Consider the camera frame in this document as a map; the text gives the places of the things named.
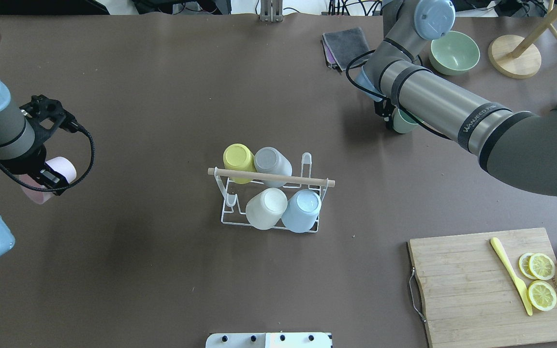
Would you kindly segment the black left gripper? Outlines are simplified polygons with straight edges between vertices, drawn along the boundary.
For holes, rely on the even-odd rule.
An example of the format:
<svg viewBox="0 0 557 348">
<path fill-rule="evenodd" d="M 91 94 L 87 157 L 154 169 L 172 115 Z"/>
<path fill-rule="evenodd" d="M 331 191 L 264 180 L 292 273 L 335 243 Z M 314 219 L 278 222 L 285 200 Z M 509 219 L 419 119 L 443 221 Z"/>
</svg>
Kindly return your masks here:
<svg viewBox="0 0 557 348">
<path fill-rule="evenodd" d="M 32 170 L 38 169 L 41 165 L 44 165 L 46 162 L 46 154 L 47 150 L 44 145 L 40 145 L 40 147 L 35 148 L 33 150 L 29 150 L 27 153 L 23 154 L 20 157 L 16 157 L 15 159 L 9 159 L 3 161 L 3 166 L 14 175 L 22 175 L 28 174 Z M 63 194 L 69 188 L 69 185 L 63 188 L 54 188 L 54 189 L 40 189 L 36 187 L 31 187 L 23 182 L 20 182 L 23 187 L 27 187 L 29 189 L 35 191 L 46 191 L 46 192 L 55 192 L 57 195 Z"/>
</svg>

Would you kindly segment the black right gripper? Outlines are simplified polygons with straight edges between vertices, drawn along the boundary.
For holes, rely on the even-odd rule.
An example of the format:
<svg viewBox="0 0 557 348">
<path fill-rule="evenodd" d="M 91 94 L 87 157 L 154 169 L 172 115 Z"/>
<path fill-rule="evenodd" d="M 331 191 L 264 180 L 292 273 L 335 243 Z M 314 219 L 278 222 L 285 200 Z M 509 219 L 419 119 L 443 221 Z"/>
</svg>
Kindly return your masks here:
<svg viewBox="0 0 557 348">
<path fill-rule="evenodd" d="M 391 103 L 388 98 L 383 98 L 382 101 L 374 102 L 374 112 L 382 117 L 385 122 L 385 127 L 388 130 L 394 130 L 393 127 L 393 112 L 396 107 Z"/>
</svg>

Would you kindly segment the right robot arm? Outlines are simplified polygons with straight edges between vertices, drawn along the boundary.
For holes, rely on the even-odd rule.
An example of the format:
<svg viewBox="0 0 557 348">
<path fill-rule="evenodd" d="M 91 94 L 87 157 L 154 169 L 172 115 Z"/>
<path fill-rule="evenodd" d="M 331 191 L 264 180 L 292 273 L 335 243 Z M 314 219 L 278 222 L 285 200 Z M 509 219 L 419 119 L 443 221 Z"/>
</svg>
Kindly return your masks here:
<svg viewBox="0 0 557 348">
<path fill-rule="evenodd" d="M 375 102 L 415 113 L 497 180 L 557 196 L 557 105 L 547 116 L 512 112 L 417 65 L 424 45 L 452 28 L 450 0 L 385 0 L 382 16 L 384 40 L 367 53 L 353 85 Z"/>
</svg>

